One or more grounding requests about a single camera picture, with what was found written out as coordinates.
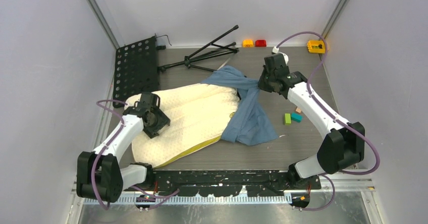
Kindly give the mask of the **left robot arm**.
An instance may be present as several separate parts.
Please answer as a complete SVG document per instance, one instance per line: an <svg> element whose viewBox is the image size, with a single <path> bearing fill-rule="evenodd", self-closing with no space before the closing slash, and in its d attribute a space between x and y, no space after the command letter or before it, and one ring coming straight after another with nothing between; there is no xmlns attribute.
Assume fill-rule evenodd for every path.
<svg viewBox="0 0 428 224"><path fill-rule="evenodd" d="M150 190L155 184L153 167L148 163L132 163L120 167L120 160L132 140L140 133L150 139L170 124L160 109L160 97L151 92L140 94L139 100L119 115L120 122L110 135L92 151L83 151L77 159L76 194L94 199L106 206L116 202L122 191L139 187Z"/></svg>

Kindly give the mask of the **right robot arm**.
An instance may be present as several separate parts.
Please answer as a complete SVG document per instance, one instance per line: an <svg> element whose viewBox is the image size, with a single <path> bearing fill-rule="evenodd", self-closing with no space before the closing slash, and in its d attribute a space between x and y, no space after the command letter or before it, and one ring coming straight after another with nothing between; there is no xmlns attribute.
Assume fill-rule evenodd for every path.
<svg viewBox="0 0 428 224"><path fill-rule="evenodd" d="M295 104L323 139L315 155L289 166L288 182L291 187L301 189L308 183L309 177L334 174L364 159L364 126L359 122L350 123L337 114L300 72L290 72L283 53L264 58L258 87L266 92L278 93Z"/></svg>

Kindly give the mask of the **blue pillowcase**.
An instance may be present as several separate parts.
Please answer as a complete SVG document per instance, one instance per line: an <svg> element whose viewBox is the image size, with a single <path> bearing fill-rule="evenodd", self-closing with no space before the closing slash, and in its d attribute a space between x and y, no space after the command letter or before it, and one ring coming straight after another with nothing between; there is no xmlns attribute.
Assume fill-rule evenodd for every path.
<svg viewBox="0 0 428 224"><path fill-rule="evenodd" d="M273 124L258 102L260 89L257 79L246 77L232 66L224 66L201 82L234 88L240 96L238 108L221 135L222 140L254 146L279 138Z"/></svg>

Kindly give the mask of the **white pillow with yellow band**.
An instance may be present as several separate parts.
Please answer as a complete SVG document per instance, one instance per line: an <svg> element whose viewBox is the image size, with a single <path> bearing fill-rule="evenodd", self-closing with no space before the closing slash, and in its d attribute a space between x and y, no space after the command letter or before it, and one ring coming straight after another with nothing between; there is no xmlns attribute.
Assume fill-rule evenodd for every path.
<svg viewBox="0 0 428 224"><path fill-rule="evenodd" d="M240 103L237 89L212 84L197 83L155 94L171 122L152 139L142 132L132 141L134 161L153 168L218 142Z"/></svg>

